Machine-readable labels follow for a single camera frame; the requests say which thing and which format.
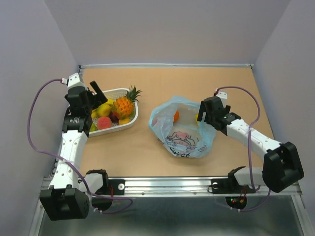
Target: lemon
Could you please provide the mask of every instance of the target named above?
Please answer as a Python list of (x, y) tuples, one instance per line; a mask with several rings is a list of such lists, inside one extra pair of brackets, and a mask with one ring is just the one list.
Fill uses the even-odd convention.
[(92, 119), (97, 118), (98, 117), (97, 112), (96, 111), (92, 112), (91, 117)]
[(104, 103), (98, 107), (97, 115), (99, 117), (107, 117), (107, 116), (109, 116), (111, 110), (112, 110), (112, 108), (108, 104)]

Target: orange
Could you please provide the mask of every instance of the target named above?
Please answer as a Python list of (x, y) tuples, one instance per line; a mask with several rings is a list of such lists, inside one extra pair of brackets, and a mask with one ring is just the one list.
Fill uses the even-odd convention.
[(179, 119), (179, 112), (176, 111), (175, 115), (174, 115), (174, 122), (178, 121)]

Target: pineapple leaves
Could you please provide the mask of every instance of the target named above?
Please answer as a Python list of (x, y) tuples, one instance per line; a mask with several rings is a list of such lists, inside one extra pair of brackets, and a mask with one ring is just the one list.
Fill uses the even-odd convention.
[(137, 90), (136, 89), (136, 86), (130, 85), (130, 88), (129, 88), (129, 91), (127, 92), (127, 94), (126, 94), (126, 97), (132, 102), (138, 101), (137, 97), (140, 96), (139, 93), (141, 93), (141, 92), (142, 92), (141, 90)]

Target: white plastic basket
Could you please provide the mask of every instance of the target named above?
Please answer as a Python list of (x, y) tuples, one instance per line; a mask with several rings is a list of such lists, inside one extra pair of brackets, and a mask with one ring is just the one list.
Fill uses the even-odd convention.
[[(120, 97), (125, 96), (127, 94), (127, 91), (129, 91), (129, 89), (127, 89), (127, 88), (117, 88), (117, 89), (103, 91), (103, 93), (105, 94), (107, 99), (116, 100)], [(116, 132), (116, 131), (121, 131), (123, 129), (128, 129), (128, 128), (132, 127), (134, 125), (134, 122), (138, 118), (138, 104), (136, 101), (134, 102), (134, 108), (133, 109), (134, 109), (133, 110), (134, 118), (132, 118), (128, 124), (119, 125), (119, 124), (113, 123), (113, 126), (110, 128), (90, 132), (89, 137), (94, 137), (94, 136), (98, 136), (98, 135), (103, 135), (103, 134), (108, 134), (108, 133), (112, 133), (112, 132)], [(93, 123), (96, 125), (96, 127), (97, 127), (97, 122), (98, 122), (98, 118), (94, 118)]]

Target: tan tabletop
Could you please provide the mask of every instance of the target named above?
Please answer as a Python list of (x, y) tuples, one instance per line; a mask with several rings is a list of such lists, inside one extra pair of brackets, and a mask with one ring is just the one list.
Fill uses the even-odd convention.
[[(213, 96), (215, 88), (241, 86), (250, 90), (261, 105), (255, 129), (273, 137), (261, 98), (249, 68), (93, 68), (85, 69), (83, 80), (95, 80), (101, 90), (143, 90), (135, 125), (123, 131), (89, 138), (83, 151), (81, 172), (105, 169), (110, 177), (225, 176), (232, 169), (248, 166), (247, 148), (217, 131), (212, 149), (201, 159), (175, 157), (164, 148), (148, 127), (153, 108), (174, 95), (195, 102)], [(257, 107), (245, 92), (226, 89), (231, 112), (247, 123), (257, 116)], [(252, 155), (253, 166), (261, 166)]]

